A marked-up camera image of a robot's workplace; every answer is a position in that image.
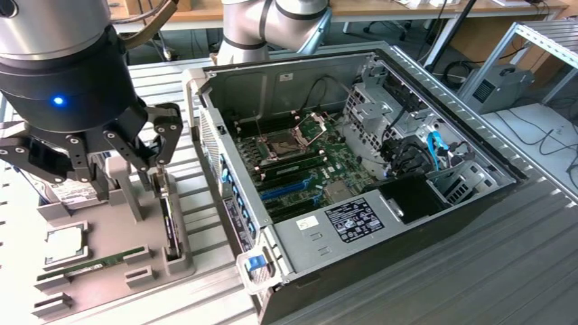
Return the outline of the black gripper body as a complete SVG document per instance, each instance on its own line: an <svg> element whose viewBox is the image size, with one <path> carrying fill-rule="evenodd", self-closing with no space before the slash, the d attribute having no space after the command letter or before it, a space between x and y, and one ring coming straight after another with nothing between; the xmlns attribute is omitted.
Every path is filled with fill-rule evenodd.
<svg viewBox="0 0 578 325"><path fill-rule="evenodd" d="M125 48L112 26L84 50L51 60L1 59L1 93L29 135L104 129L135 137L145 112L124 62Z"/></svg>

